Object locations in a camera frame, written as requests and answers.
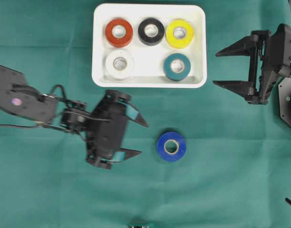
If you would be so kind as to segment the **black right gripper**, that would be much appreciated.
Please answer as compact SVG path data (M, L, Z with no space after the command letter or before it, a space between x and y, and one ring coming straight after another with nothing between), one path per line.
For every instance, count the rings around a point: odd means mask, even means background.
M267 104L272 89L280 76L265 79L261 73L259 90L256 90L256 81L258 59L263 61L266 41L271 35L269 30L255 30L251 32L250 36L246 36L217 52L216 57L250 56L249 79L248 81L213 81L213 83L241 97L245 97L246 102L249 104Z

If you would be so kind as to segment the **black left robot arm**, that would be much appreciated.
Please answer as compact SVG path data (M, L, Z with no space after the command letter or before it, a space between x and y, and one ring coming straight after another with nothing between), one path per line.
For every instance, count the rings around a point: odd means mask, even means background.
M141 153L121 147L128 121L148 127L130 95L106 90L92 112L85 107L67 99L62 85L41 94L27 84L23 73L0 65L0 110L32 120L36 127L79 135L86 143L86 161L99 168L110 169Z

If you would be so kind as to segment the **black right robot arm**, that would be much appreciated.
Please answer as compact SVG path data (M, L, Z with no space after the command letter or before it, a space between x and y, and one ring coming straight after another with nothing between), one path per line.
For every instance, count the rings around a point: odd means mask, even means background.
M252 105L265 105L278 85L280 117L291 127L291 27L280 24L272 34L255 30L216 56L249 56L247 81L214 81Z

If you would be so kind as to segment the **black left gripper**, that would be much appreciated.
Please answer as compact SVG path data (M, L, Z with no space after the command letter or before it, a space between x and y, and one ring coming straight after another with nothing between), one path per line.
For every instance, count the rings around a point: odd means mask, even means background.
M141 154L141 151L121 148L128 118L149 127L139 110L131 103L125 103L130 99L128 94L107 90L92 111L91 117L94 120L90 120L86 128L86 161L91 165L110 169L114 162L122 162Z

